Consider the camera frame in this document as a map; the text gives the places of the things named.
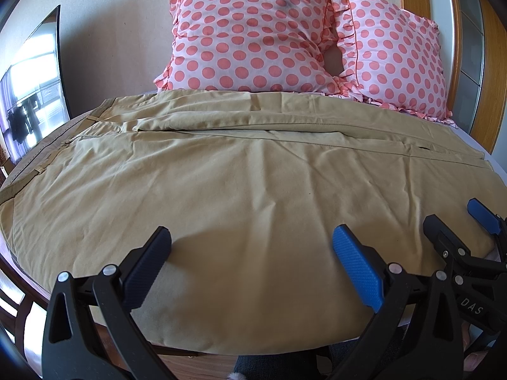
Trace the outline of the right pink polka-dot pillow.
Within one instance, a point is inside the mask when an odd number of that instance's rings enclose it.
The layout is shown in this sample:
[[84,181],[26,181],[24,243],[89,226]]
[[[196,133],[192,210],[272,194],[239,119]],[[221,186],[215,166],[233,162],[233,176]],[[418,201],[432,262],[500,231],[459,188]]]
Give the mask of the right pink polka-dot pillow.
[[453,125],[439,28],[388,0],[330,0],[346,99]]

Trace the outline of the pink polka-dot pillow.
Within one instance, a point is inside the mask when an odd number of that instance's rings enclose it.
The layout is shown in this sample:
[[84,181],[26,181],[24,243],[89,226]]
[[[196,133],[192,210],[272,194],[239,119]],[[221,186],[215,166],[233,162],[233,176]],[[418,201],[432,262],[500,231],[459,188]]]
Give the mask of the pink polka-dot pillow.
[[331,0],[169,0],[173,43],[159,90],[336,95]]
[[330,0],[346,99],[453,125],[439,28],[388,0]]

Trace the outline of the wooden wardrobe with glass panels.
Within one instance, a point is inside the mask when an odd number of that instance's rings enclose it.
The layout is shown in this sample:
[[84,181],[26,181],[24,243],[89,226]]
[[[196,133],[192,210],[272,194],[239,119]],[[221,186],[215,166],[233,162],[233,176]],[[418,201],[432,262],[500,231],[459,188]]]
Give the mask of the wooden wardrobe with glass panels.
[[497,0],[401,0],[440,29],[448,108],[488,153],[506,117],[506,29]]

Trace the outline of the left pink polka-dot pillow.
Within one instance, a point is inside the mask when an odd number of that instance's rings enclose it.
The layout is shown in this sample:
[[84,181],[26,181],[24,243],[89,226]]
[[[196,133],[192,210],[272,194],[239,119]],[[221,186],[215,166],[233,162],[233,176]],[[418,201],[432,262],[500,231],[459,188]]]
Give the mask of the left pink polka-dot pillow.
[[159,90],[336,95],[331,0],[169,0],[173,43]]

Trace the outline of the wall-mounted black television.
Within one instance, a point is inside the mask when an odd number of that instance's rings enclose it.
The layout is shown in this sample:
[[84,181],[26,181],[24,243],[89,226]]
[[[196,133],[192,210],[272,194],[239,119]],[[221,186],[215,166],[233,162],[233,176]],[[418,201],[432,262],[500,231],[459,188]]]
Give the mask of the wall-mounted black television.
[[13,163],[70,120],[61,76],[59,20],[56,7],[24,41],[1,78],[1,134]]

